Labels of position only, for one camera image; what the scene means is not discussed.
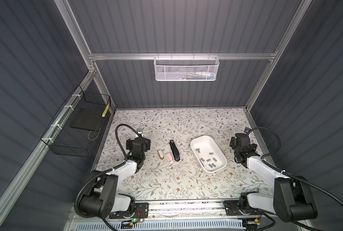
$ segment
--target gray panel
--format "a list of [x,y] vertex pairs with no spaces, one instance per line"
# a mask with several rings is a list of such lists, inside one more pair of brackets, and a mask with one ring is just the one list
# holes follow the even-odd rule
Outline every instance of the gray panel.
[[[0,1],[0,196],[86,73],[53,1]],[[54,154],[44,158],[0,230],[11,230],[8,225],[46,229],[37,222],[47,216],[55,229],[62,228],[91,160],[50,156]],[[24,199],[34,187],[41,194]],[[49,201],[46,194],[56,200]]]
[[268,53],[299,0],[69,3],[92,53]]
[[152,61],[97,61],[117,108],[244,106],[267,61],[220,61],[215,81],[156,81]]
[[[343,200],[343,1],[313,1],[251,113],[280,136],[273,156],[279,168]],[[271,134],[263,137],[270,150],[276,147]],[[313,227],[343,228],[342,208],[314,196]]]

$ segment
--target floral tablecloth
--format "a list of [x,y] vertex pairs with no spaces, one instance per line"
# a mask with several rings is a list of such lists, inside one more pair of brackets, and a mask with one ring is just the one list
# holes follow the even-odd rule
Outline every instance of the floral tablecloth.
[[[229,142],[235,133],[250,127],[243,109],[165,109],[118,110],[104,145],[97,170],[109,169],[123,161],[115,139],[115,127],[126,123],[134,129],[143,128],[151,140],[151,150],[141,170],[125,179],[118,190],[137,200],[174,200],[202,198],[237,198],[241,192],[260,191],[273,194],[272,187],[255,172],[234,162]],[[228,160],[227,166],[214,174],[202,171],[190,148],[192,139],[208,135],[214,139]],[[135,138],[127,127],[119,128],[119,138],[125,148],[126,140]],[[159,158],[157,150],[171,152],[173,139],[181,160],[169,163]],[[254,135],[251,142],[257,144]],[[262,154],[260,147],[257,153]]]

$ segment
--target leaf pattern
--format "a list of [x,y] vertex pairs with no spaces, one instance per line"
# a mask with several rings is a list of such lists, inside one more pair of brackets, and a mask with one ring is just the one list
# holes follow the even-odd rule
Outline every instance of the leaf pattern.
[[[273,194],[272,187],[255,172],[234,162],[229,142],[235,133],[250,127],[243,109],[175,109],[175,110],[118,110],[110,127],[97,170],[103,171],[120,164],[123,154],[115,139],[115,127],[126,123],[143,128],[144,136],[151,140],[151,149],[138,173],[123,180],[120,193],[134,196],[137,200],[173,200],[201,198],[237,198],[241,192],[260,191]],[[200,136],[214,139],[228,160],[227,166],[213,174],[202,171],[190,142]],[[127,139],[136,137],[123,127],[119,139],[125,148]],[[159,158],[157,150],[164,155],[171,153],[169,141],[174,140],[181,160],[169,163]]]

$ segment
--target white plastic tray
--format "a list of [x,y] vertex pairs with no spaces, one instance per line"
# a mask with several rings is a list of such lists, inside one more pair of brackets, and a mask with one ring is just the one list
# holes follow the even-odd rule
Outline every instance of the white plastic tray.
[[210,136],[193,139],[191,148],[204,172],[214,173],[227,166],[226,157]]

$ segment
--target floral pattern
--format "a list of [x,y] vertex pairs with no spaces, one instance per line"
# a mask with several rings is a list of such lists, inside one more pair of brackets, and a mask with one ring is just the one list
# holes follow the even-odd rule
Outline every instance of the floral pattern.
[[[123,154],[115,139],[115,127],[126,123],[134,129],[143,128],[151,140],[151,149],[141,170],[125,179],[118,190],[137,200],[173,200],[204,198],[237,198],[241,192],[260,191],[273,194],[272,187],[259,175],[234,162],[229,142],[235,133],[250,127],[243,109],[174,109],[174,110],[118,110],[115,113],[97,170],[109,169],[123,161]],[[123,146],[135,138],[127,127],[118,130]],[[214,139],[228,160],[227,166],[213,174],[202,171],[190,148],[190,142],[199,136]],[[174,140],[181,160],[169,163],[160,159],[171,153],[169,141]],[[254,135],[250,140],[257,144]],[[257,153],[262,154],[260,147]]]

